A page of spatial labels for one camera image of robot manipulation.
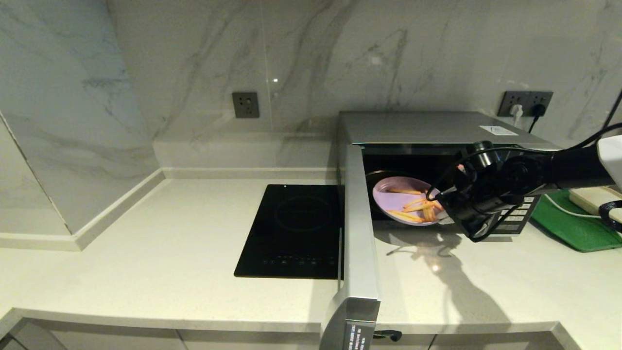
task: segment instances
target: purple plate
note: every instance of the purple plate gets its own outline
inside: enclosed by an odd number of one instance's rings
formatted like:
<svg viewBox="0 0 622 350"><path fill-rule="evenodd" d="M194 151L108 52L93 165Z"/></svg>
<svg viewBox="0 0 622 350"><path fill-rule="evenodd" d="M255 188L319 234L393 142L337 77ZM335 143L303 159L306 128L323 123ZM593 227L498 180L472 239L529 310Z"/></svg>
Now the purple plate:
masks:
<svg viewBox="0 0 622 350"><path fill-rule="evenodd" d="M425 191L427 191L430 187L431 185L429 183L414 179L412 177L394 176L387 177L386 179L378 181L378 183L376 183L376 185L374 186L372 195L374 196L374 201L376 201L378 207L380 207L380 209L393 220L411 226L429 226L436 224L438 220L432 222L412 222L402 219L399 216L392 215L388 212L388 210L402 211L406 204L418 198L425 197ZM413 189L416 191L420 191L421 195L417 196L415 194L388 192L388 190L391 188ZM440 193L438 189L432 190L433 196L436 196L438 193ZM439 211L440 210L438 210L437 208L434 208L434 212L436 214L438 214ZM410 212L409 214L417 215L422 219L424 217L424 213L421 210L418 210L416 212Z"/></svg>

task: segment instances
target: fry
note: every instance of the fry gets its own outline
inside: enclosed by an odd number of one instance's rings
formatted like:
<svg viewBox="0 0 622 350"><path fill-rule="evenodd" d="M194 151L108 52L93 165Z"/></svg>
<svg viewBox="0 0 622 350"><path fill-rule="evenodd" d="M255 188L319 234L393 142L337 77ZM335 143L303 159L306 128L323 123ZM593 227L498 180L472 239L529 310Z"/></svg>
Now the fry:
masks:
<svg viewBox="0 0 622 350"><path fill-rule="evenodd" d="M443 206L440 205L440 203L438 201L433 201L432 203L434 203L434 206L438 209L438 210L445 210L445 208L443 208Z"/></svg>
<svg viewBox="0 0 622 350"><path fill-rule="evenodd" d="M421 192L419 191L415 191L413 189L399 189L399 188L390 188L388 189L389 192L393 192L393 193L406 193L406 194L421 194Z"/></svg>
<svg viewBox="0 0 622 350"><path fill-rule="evenodd" d="M416 215L406 214L406 213L403 213L403 212L399 212L397 210L387 210L387 211L389 213L395 215L395 216L398 216L398 217L401 217L403 219L410 220L410 221L413 221L413 222L423 222L424 221L423 219L421 219L420 217L418 217Z"/></svg>
<svg viewBox="0 0 622 350"><path fill-rule="evenodd" d="M425 208L424 209L424 218L425 218L425 221L432 221L430 219L430 209L429 208Z"/></svg>
<svg viewBox="0 0 622 350"><path fill-rule="evenodd" d="M403 212L415 212L417 210L424 210L425 208L429 208L429 207L433 207L433 206L434 206L434 203L428 202L428 203L425 203L425 204L423 204L421 206L418 206L418 207L408 207L408 208L405 208L402 211Z"/></svg>
<svg viewBox="0 0 622 350"><path fill-rule="evenodd" d="M429 215L430 215L430 221L436 221L436 214L434 214L434 207L430 207L427 210L429 210Z"/></svg>
<svg viewBox="0 0 622 350"><path fill-rule="evenodd" d="M412 201L412 202L410 202L410 203L406 204L406 205L404 206L404 208L406 209L406 208L410 207L411 205L416 204L416 203L419 203L419 202L423 202L424 200L425 200L425 198L415 199L414 201Z"/></svg>

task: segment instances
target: microwave oven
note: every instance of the microwave oven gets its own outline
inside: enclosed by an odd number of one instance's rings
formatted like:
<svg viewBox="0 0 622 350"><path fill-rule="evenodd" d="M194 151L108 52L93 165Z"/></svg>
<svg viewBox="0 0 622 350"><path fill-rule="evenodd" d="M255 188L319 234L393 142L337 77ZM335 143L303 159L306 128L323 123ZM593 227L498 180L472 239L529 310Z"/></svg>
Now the microwave oven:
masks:
<svg viewBox="0 0 622 350"><path fill-rule="evenodd" d="M337 133L338 183L343 211L343 268L339 288L322 324L320 349L369 349L381 305L374 234L395 225L371 197L371 189L391 176L427 183L439 179L467 145L490 141L495 146L555 151L559 148L523 130L477 112L341 112ZM520 154L500 153L501 157ZM497 236L518 235L537 202L525 203L499 225ZM417 234L460 233L455 224L412 227Z"/></svg>

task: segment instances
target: green cutting board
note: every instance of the green cutting board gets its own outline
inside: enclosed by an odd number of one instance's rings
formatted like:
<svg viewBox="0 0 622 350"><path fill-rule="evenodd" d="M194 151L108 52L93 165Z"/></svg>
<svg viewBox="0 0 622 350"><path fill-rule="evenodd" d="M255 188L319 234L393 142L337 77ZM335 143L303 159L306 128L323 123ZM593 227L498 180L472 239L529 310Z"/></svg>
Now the green cutting board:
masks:
<svg viewBox="0 0 622 350"><path fill-rule="evenodd" d="M569 199L568 191L549 196L562 208L577 214L589 214ZM542 196L531 217L554 237L579 252L622 247L622 237L600 219L568 215Z"/></svg>

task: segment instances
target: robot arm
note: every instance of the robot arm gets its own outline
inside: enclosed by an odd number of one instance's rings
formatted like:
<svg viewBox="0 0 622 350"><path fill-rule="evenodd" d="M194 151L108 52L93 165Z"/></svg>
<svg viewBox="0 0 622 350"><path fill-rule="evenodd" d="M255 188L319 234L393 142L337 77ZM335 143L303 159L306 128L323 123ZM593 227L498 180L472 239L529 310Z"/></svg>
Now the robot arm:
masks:
<svg viewBox="0 0 622 350"><path fill-rule="evenodd" d="M436 198L474 242L494 231L496 213L511 214L524 196L616 183L622 187L622 136L555 152L518 148L527 154L506 161L501 161L500 149L505 148L487 141L468 147L467 156L458 161L462 166L454 169L454 186ZM601 216L608 219L608 211Z"/></svg>

